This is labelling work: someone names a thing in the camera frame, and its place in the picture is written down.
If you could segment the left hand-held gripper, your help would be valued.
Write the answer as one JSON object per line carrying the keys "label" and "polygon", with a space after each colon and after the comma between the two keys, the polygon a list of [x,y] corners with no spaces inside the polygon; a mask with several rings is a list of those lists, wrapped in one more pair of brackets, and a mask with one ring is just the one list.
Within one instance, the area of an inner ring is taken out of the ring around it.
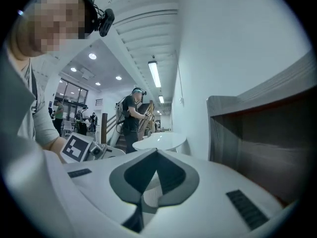
{"label": "left hand-held gripper", "polygon": [[80,163],[123,156],[125,153],[107,144],[100,144],[92,137],[73,132],[63,146],[60,155],[66,163]]}

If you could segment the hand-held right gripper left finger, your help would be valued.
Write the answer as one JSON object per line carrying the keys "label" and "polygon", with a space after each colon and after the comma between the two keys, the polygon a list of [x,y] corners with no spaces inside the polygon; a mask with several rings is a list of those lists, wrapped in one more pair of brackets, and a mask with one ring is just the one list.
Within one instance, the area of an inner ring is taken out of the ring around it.
{"label": "hand-held right gripper left finger", "polygon": [[146,189],[157,170],[156,149],[109,159],[65,165],[81,234],[147,234],[154,214],[145,205]]}

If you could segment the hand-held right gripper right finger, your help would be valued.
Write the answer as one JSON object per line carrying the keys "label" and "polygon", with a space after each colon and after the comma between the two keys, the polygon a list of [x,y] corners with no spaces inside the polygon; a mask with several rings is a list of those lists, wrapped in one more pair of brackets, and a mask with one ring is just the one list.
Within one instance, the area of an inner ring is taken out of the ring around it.
{"label": "hand-held right gripper right finger", "polygon": [[237,171],[214,162],[166,151],[193,167],[200,182],[182,204],[159,208],[144,227],[146,238],[240,238],[251,230],[226,195],[240,190],[271,219],[282,205],[265,189]]}

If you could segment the grey wooden shelf cabinet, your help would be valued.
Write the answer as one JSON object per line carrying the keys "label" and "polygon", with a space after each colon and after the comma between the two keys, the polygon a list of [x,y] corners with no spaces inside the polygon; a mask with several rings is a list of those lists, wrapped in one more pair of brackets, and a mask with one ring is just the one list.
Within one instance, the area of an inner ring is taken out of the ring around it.
{"label": "grey wooden shelf cabinet", "polygon": [[299,199],[317,162],[317,57],[237,96],[210,96],[209,160],[226,165],[279,201]]}

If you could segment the person's left forearm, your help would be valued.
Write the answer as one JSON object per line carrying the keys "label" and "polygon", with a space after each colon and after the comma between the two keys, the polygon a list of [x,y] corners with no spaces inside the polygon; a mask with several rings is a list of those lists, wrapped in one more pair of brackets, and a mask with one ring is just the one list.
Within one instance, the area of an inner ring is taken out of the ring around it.
{"label": "person's left forearm", "polygon": [[42,148],[58,154],[62,150],[65,143],[66,143],[66,140],[64,138],[57,137],[56,139],[52,140],[48,144],[44,145]]}

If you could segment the wooden staircase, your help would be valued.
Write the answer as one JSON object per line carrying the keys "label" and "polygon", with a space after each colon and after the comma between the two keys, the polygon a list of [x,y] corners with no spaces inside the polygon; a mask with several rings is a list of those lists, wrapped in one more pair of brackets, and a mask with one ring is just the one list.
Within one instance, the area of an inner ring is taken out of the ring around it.
{"label": "wooden staircase", "polygon": [[[141,114],[149,113],[150,115],[154,115],[154,102],[150,100],[149,103],[141,103],[138,105],[138,112]],[[102,113],[101,118],[101,127],[100,127],[100,135],[98,140],[101,144],[107,144],[111,147],[118,148],[125,152],[126,150],[126,142],[123,135],[123,132],[120,130],[121,125],[116,124],[116,115],[108,117],[107,113]],[[139,129],[138,129],[138,137],[139,140],[142,139],[146,130],[149,129],[150,132],[154,130],[154,119],[152,118],[150,121],[140,121]]]}

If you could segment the large dark window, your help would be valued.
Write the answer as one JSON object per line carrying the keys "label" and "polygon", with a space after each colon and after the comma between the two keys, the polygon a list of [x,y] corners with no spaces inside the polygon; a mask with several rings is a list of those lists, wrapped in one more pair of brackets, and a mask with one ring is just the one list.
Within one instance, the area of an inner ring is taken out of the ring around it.
{"label": "large dark window", "polygon": [[88,91],[64,79],[59,80],[55,99],[75,105],[85,105]]}

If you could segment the white round table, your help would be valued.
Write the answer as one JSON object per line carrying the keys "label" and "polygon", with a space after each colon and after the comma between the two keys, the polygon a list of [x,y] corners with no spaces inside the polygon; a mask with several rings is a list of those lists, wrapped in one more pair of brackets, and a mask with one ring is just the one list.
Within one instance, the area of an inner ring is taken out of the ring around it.
{"label": "white round table", "polygon": [[149,137],[133,143],[135,150],[158,149],[177,152],[177,148],[185,143],[186,137],[176,132],[157,132]]}

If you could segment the person's grey shirt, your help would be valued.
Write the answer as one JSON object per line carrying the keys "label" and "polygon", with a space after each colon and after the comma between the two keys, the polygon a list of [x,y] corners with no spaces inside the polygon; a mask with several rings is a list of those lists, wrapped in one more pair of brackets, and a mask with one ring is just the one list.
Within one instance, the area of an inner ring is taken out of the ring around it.
{"label": "person's grey shirt", "polygon": [[19,70],[6,45],[0,49],[0,103],[0,131],[47,149],[61,142],[32,62]]}

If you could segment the white wall conduit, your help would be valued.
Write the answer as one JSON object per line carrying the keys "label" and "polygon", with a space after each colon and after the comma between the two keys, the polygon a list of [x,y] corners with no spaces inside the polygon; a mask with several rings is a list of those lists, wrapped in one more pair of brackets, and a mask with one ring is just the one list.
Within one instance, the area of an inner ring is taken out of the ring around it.
{"label": "white wall conduit", "polygon": [[179,84],[180,84],[180,92],[181,92],[181,96],[180,96],[180,98],[179,98],[179,103],[180,103],[181,105],[184,105],[182,79],[181,79],[181,73],[180,73],[180,68],[179,68],[179,64],[178,64],[178,63],[177,63],[177,70],[178,70],[178,77],[179,77]]}

